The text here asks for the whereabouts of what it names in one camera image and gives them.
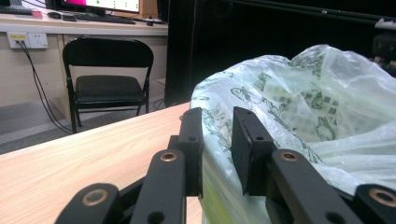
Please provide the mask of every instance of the wall outlet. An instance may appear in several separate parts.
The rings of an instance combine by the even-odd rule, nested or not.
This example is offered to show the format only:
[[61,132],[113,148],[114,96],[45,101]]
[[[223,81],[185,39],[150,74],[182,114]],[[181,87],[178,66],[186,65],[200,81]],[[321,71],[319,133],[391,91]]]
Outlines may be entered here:
[[26,48],[30,48],[29,37],[27,33],[18,33],[18,32],[7,32],[8,43],[12,49],[21,49],[21,45],[18,44],[18,41],[21,41]]
[[46,34],[29,33],[27,35],[32,49],[47,49],[49,47]]

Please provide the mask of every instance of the black curtain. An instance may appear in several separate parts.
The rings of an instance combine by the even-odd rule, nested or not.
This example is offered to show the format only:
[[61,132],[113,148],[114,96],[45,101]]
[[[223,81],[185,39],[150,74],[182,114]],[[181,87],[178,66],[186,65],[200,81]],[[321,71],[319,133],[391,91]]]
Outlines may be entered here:
[[[381,1],[364,2],[370,2],[361,2],[365,13],[382,10],[396,17],[396,12],[384,7],[386,1],[371,11],[366,10],[368,6]],[[353,4],[359,11],[359,4]],[[261,7],[254,1],[170,0],[165,105],[188,102],[194,87],[205,78],[262,55],[291,58],[314,45],[327,44],[372,57],[373,37],[383,31],[375,29],[375,19],[367,18]]]

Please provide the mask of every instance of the desk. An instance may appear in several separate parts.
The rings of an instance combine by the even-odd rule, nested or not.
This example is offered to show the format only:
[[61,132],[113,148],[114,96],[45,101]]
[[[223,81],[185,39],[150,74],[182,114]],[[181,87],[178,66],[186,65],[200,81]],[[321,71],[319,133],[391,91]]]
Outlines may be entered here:
[[[49,41],[47,49],[29,49],[29,51],[46,94],[68,118],[69,109],[65,99],[67,91],[62,61],[62,50],[68,40],[80,35],[111,35],[138,39],[149,45],[154,53],[154,64],[150,76],[153,80],[150,85],[150,98],[155,99],[163,97],[164,87],[155,80],[165,77],[167,30],[167,25],[147,26],[140,21],[137,21],[135,25],[130,25],[94,21],[61,21],[51,19],[46,15],[38,19],[32,16],[0,14],[0,77],[2,78],[0,106],[39,100],[31,65],[21,49],[9,47],[6,32],[47,34]],[[144,75],[144,72],[137,73],[136,78],[140,83],[144,82]]]
[[[152,156],[178,135],[188,104],[0,155],[0,223],[53,223],[71,198],[93,183],[123,189],[143,177]],[[187,222],[202,209],[188,198]]]

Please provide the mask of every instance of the plastic bag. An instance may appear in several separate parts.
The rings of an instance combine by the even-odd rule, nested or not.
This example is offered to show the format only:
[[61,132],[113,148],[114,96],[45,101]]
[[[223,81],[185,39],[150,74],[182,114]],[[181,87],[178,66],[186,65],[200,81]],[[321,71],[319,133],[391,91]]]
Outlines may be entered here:
[[210,223],[270,223],[264,197],[242,196],[230,146],[233,107],[252,110],[277,148],[299,151],[349,193],[363,183],[396,189],[396,80],[351,51],[320,45],[292,60],[267,55],[198,84],[204,195]]

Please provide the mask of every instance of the chair leg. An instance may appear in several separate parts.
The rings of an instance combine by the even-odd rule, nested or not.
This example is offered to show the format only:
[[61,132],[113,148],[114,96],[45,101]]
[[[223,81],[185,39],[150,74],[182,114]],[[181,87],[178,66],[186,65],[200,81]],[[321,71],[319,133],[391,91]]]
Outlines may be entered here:
[[79,113],[78,113],[78,109],[76,109],[76,117],[77,117],[77,123],[78,123],[78,127],[82,127],[81,125],[81,119],[79,118]]
[[142,107],[141,105],[139,105],[138,107],[137,107],[137,109],[136,109],[136,116],[139,116],[139,113],[140,113],[140,107]]
[[72,120],[72,133],[77,133],[76,109],[73,105],[70,105],[70,117]]
[[146,114],[149,113],[149,101],[146,102]]

